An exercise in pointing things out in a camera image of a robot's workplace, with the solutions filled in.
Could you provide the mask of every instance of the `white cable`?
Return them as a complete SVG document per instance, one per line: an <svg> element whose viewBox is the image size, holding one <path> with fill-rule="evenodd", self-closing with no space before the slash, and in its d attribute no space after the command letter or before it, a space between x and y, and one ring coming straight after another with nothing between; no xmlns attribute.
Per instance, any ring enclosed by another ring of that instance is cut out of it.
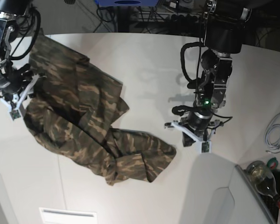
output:
<svg viewBox="0 0 280 224"><path fill-rule="evenodd" d="M280 117L280 113L278 113L271 122L266 127L265 135L264 135L264 143L269 148L266 150L268 153L280 153L280 124L276 124L276 120ZM270 141L270 136L274 131L279 131L279 137L275 142Z"/></svg>

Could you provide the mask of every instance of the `camouflage jacket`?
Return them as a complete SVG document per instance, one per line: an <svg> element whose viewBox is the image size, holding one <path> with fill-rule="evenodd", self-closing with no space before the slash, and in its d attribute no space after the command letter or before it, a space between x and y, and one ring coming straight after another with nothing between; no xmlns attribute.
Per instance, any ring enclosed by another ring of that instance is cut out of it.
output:
<svg viewBox="0 0 280 224"><path fill-rule="evenodd" d="M172 161L176 151L162 140L111 127L129 109L119 97L122 84L88 57L40 35L29 63L47 78L37 83L24 121L46 149L109 185L128 178L152 182Z"/></svg>

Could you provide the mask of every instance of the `white table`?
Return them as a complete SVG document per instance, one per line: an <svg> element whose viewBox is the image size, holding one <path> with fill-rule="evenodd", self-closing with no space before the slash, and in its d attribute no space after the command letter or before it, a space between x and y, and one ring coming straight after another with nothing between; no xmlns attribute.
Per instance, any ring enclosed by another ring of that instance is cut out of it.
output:
<svg viewBox="0 0 280 224"><path fill-rule="evenodd" d="M114 127L150 132L175 145L177 155L152 184L128 180L110 187L102 177L38 146L23 122L12 122L0 104L0 172L19 223L40 224L38 207L96 211L99 224L178 223L197 153L194 147L184 148L182 134L164 129L164 123L178 119L171 113L173 106L192 105L194 94L186 88L180 49L197 39L119 33L51 38L86 54L92 64L123 82L121 96L130 111ZM19 54L28 44L26 39ZM186 68L192 78L197 57L198 49L187 50ZM227 103L218 113L234 118L218 128L212 138L213 153L246 163L267 156L262 136L280 110L280 53L243 46L232 57Z"/></svg>

